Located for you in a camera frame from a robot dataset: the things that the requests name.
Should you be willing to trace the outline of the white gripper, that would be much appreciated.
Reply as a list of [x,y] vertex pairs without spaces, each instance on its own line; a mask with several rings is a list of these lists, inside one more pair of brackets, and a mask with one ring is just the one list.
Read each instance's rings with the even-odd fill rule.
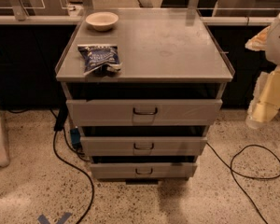
[[280,109],[280,65],[270,74],[261,72],[253,92],[245,124],[251,129],[265,126]]

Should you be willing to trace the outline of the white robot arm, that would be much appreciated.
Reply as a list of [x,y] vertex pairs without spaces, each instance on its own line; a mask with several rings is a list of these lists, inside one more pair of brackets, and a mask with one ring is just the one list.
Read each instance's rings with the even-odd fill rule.
[[266,59],[276,65],[271,73],[261,72],[249,104],[245,123],[258,129],[270,122],[280,110],[280,13],[274,21],[249,39],[245,47],[265,51]]

